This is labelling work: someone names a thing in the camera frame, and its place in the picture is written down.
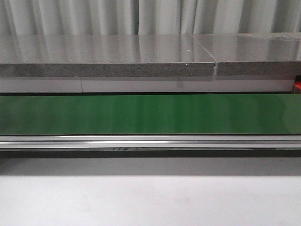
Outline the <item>aluminium conveyor side rail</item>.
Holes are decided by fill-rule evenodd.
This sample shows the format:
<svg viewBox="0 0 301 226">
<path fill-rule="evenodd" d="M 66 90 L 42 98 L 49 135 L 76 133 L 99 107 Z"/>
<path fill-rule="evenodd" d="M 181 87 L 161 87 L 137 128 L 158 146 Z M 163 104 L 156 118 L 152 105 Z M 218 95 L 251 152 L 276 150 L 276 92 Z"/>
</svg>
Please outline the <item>aluminium conveyor side rail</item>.
<svg viewBox="0 0 301 226">
<path fill-rule="evenodd" d="M 1 136 L 1 149 L 278 148 L 299 149 L 299 135 Z"/>
</svg>

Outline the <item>grey stone countertop slab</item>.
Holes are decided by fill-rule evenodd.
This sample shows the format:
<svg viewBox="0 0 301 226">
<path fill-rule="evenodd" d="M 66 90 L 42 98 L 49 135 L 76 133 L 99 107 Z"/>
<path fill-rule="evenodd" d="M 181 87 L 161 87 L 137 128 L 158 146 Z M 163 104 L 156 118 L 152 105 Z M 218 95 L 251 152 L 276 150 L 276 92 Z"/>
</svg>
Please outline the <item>grey stone countertop slab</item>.
<svg viewBox="0 0 301 226">
<path fill-rule="evenodd" d="M 21 35 L 0 39 L 1 77 L 207 77 L 189 35 Z"/>
</svg>

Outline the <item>white cabinet front panel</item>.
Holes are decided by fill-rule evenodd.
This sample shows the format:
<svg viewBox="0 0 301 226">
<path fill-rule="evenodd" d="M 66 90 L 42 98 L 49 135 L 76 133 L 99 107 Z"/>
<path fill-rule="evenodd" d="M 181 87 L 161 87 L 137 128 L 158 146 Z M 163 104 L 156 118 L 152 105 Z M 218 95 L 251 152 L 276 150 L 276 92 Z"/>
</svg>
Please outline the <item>white cabinet front panel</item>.
<svg viewBox="0 0 301 226">
<path fill-rule="evenodd" d="M 6 77 L 1 93 L 291 92 L 295 77 Z"/>
</svg>

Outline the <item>red object at edge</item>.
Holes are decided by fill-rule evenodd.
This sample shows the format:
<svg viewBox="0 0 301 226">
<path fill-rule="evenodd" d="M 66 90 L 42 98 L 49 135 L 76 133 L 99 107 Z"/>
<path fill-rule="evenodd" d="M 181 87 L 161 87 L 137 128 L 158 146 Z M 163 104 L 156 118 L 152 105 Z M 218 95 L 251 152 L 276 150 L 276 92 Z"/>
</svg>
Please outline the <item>red object at edge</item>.
<svg viewBox="0 0 301 226">
<path fill-rule="evenodd" d="M 294 94 L 301 94 L 301 81 L 296 81 L 293 87 Z"/>
</svg>

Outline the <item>green conveyor belt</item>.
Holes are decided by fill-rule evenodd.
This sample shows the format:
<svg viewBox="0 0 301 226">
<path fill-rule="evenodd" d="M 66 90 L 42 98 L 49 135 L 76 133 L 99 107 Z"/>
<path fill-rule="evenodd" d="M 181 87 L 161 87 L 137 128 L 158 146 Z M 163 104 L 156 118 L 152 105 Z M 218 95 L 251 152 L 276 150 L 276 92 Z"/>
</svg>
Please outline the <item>green conveyor belt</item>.
<svg viewBox="0 0 301 226">
<path fill-rule="evenodd" d="M 2 96 L 2 135 L 300 134 L 296 94 Z"/>
</svg>

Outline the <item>grey stone slab right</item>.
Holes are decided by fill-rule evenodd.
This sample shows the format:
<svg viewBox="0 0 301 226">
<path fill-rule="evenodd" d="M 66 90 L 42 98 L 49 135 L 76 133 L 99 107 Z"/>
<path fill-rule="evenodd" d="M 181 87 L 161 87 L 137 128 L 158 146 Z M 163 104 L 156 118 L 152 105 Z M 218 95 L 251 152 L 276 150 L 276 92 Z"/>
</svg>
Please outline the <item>grey stone slab right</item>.
<svg viewBox="0 0 301 226">
<path fill-rule="evenodd" d="M 194 34 L 217 76 L 299 76 L 301 34 Z"/>
</svg>

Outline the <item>white pleated curtain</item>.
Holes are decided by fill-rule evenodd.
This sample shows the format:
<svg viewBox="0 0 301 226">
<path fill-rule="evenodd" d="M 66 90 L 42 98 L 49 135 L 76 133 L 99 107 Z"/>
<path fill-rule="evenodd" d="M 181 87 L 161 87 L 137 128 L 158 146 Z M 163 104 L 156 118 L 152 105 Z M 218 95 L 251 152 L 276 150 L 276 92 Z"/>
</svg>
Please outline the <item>white pleated curtain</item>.
<svg viewBox="0 0 301 226">
<path fill-rule="evenodd" d="M 1 35 L 299 32 L 298 0 L 3 0 Z"/>
</svg>

